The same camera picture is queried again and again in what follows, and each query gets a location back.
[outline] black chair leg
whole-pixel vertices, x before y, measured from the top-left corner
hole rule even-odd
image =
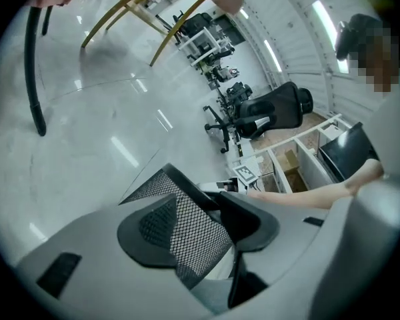
[[[46,9],[46,16],[45,16],[45,20],[43,22],[43,28],[41,29],[41,35],[47,34],[47,28],[49,27],[49,19],[51,18],[52,7],[53,6],[49,6]]]
[[[224,135],[224,144],[225,144],[225,148],[221,148],[221,153],[224,154],[226,152],[228,152],[229,150],[229,132],[228,132],[228,124],[224,123],[224,121],[222,120],[222,118],[220,118],[220,116],[218,114],[216,114],[216,112],[210,107],[210,105],[206,105],[203,107],[203,110],[210,110],[212,115],[215,117],[216,121],[218,122],[217,125],[209,125],[206,124],[205,125],[205,129],[208,131],[212,128],[218,128],[220,130],[222,130],[222,133]]]
[[[25,31],[24,66],[29,107],[39,135],[44,136],[46,134],[46,122],[43,113],[41,112],[39,98],[37,96],[37,88],[35,86],[35,38],[40,14],[41,8],[30,8],[27,29]]]

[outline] desk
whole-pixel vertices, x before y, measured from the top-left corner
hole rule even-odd
[[[188,44],[194,42],[194,40],[196,40],[198,37],[200,37],[202,35],[205,35],[208,38],[208,40],[210,40],[212,42],[213,47],[210,50],[208,50],[208,52],[204,53],[199,58],[197,58],[194,62],[192,62],[191,63],[192,67],[194,65],[196,65],[198,62],[202,61],[207,56],[214,53],[215,51],[219,51],[221,49],[221,46],[218,44],[216,39],[212,36],[212,34],[209,32],[209,30],[206,27],[204,27],[200,32],[198,32],[198,34],[196,34],[194,37],[188,39],[184,44],[182,44],[180,47],[178,47],[178,50],[182,50],[184,47],[188,46]]]

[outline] glossy floor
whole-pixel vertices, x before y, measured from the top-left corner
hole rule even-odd
[[[202,106],[216,93],[173,44],[150,68],[163,36],[128,14],[80,49],[85,32],[116,1],[54,7],[48,34],[38,34],[44,137],[25,88],[28,8],[3,38],[0,248],[11,265],[77,217],[117,205],[167,162],[196,183],[228,178],[222,142],[203,128],[212,120]]]

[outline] fluorescent light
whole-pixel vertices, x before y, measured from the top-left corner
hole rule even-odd
[[[163,124],[163,122],[161,122],[160,119],[159,119],[158,117],[156,117],[156,119],[160,122],[160,124],[163,126],[163,128],[166,129],[166,132],[169,132],[169,131],[167,130],[167,128],[165,127],[165,125]]]
[[[119,150],[119,152],[134,166],[134,168],[139,166],[139,162],[133,157],[132,154],[126,149],[126,147],[120,142],[118,138],[113,136],[111,138],[111,142],[114,144],[114,146]]]
[[[140,80],[137,79],[136,82],[139,84],[144,93],[148,91],[148,89],[144,86],[144,84]]]
[[[48,240],[48,238],[33,223],[29,224],[29,229],[38,239],[40,239],[40,241],[46,242]]]
[[[240,13],[242,14],[242,16],[244,16],[244,18],[246,18],[246,19],[249,18],[248,14],[245,12],[244,9],[240,9]]]
[[[317,0],[316,2],[313,3],[313,8],[314,8],[314,11],[319,16],[323,26],[325,27],[327,36],[329,37],[329,39],[331,41],[333,50],[335,50],[336,38],[337,38],[338,33],[336,31],[336,27],[333,24],[330,15],[326,11],[326,8],[323,6],[323,4],[321,3],[320,0]],[[349,73],[347,60],[338,61],[338,67],[339,67],[340,72]]]
[[[167,123],[167,125],[172,129],[173,126],[171,125],[171,123],[169,122],[169,120],[166,118],[166,116],[161,112],[161,110],[157,110],[159,112],[159,114],[162,116],[162,118],[165,120],[165,122]]]
[[[270,54],[271,54],[271,56],[272,56],[272,58],[273,58],[273,60],[274,60],[274,64],[275,64],[275,66],[277,67],[277,70],[278,70],[279,72],[281,72],[280,64],[279,64],[279,62],[277,61],[277,57],[275,56],[275,54],[274,54],[274,52],[273,52],[271,46],[269,46],[268,41],[267,41],[267,40],[264,40],[264,44],[265,44],[265,46],[267,47],[268,51],[270,52]]]
[[[77,90],[80,90],[80,89],[81,89],[81,81],[80,81],[80,79],[74,81],[74,84],[75,84]]]

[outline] chair headrest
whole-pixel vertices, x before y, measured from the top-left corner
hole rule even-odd
[[[314,102],[310,90],[306,88],[299,88],[298,99],[302,106],[302,114],[309,114],[313,112]]]

